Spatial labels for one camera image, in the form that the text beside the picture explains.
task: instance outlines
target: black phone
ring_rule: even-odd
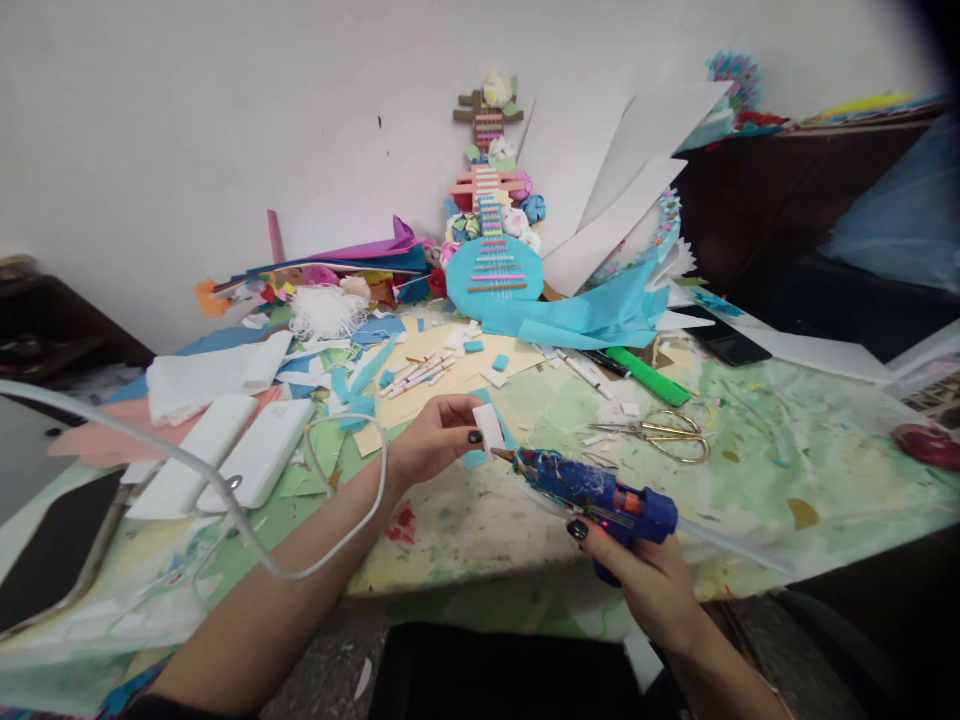
[[[770,353],[757,345],[746,335],[742,335],[716,315],[699,305],[691,305],[685,308],[676,308],[674,312],[690,317],[704,318],[713,320],[716,325],[707,325],[699,328],[686,328],[690,333],[703,343],[703,346],[727,365],[740,367],[741,365],[752,365],[755,362],[762,362],[773,357]]]
[[[69,607],[89,589],[123,516],[122,475],[81,485],[47,508],[0,583],[0,639]]]

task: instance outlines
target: hot glue gun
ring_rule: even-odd
[[[677,506],[666,495],[650,488],[634,490],[617,482],[604,470],[568,460],[554,450],[493,450],[513,464],[527,484],[560,507],[582,512],[624,547],[633,538],[662,544],[677,529]],[[597,577],[608,585],[620,581],[607,568],[593,561]]]

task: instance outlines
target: craft table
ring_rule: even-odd
[[[681,515],[793,562],[794,580],[956,522],[960,479],[895,448],[890,431],[918,416],[873,386],[777,360],[733,369],[680,338],[667,340],[663,351],[673,360],[664,374],[699,392],[683,412],[701,424],[713,451],[703,464],[681,466],[648,443],[611,435],[589,449],[619,465],[621,482],[666,493]],[[614,382],[611,390],[615,398],[606,401],[565,365],[544,362],[490,395],[521,445],[574,456],[594,434],[586,423],[625,419],[621,402],[635,402],[641,412],[660,407],[634,380]],[[782,428],[779,453],[768,422]],[[320,428],[333,436],[335,425]],[[318,445],[328,447],[330,440]],[[778,454],[785,462],[774,462]],[[324,452],[322,462],[335,463],[340,482],[347,482],[365,460],[346,438],[339,452]],[[73,466],[31,512],[42,513],[50,499],[94,474]],[[320,494],[283,497],[316,492],[314,483],[291,464],[268,503],[250,513],[267,544],[275,546],[323,503]],[[125,520],[103,572],[77,607],[0,644],[0,702],[90,713],[137,652],[186,640],[202,618],[188,578],[219,533],[218,519]],[[680,539],[701,600],[748,596],[786,582],[692,537]],[[242,539],[225,541],[199,576],[207,607],[254,563]],[[504,576],[513,579],[469,582]],[[411,490],[347,594],[441,586],[439,593],[389,601],[389,617],[608,639],[632,626],[622,595],[592,579],[563,522],[530,501],[502,461],[469,472],[456,463]]]

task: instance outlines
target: scissors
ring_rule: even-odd
[[[669,425],[658,425],[656,423],[650,422],[651,418],[655,415],[674,415],[678,417],[683,423],[687,426],[687,429],[670,427]],[[625,425],[612,425],[609,423],[591,423],[588,427],[592,427],[596,430],[604,430],[606,432],[616,432],[623,433],[624,435],[633,435],[638,437],[641,440],[646,440],[648,443],[653,445],[657,450],[662,452],[667,457],[673,458],[678,462],[686,463],[687,465],[696,465],[701,463],[710,457],[710,443],[707,441],[703,434],[701,433],[700,426],[697,425],[693,420],[688,418],[686,415],[682,415],[673,410],[654,410],[652,413],[647,415],[643,420],[638,423],[627,423]],[[675,455],[672,452],[669,452],[665,447],[663,447],[661,442],[695,442],[699,443],[703,448],[703,454],[696,458],[683,458],[679,455]]]

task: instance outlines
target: hand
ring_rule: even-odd
[[[390,443],[390,470],[404,486],[426,482],[468,450],[482,447],[483,436],[473,420],[473,408],[484,402],[476,395],[438,395],[407,429]]]
[[[676,535],[663,545],[635,539],[628,550],[582,515],[567,523],[567,532],[620,580],[627,607],[647,637],[667,652],[697,651],[711,621],[697,602]]]

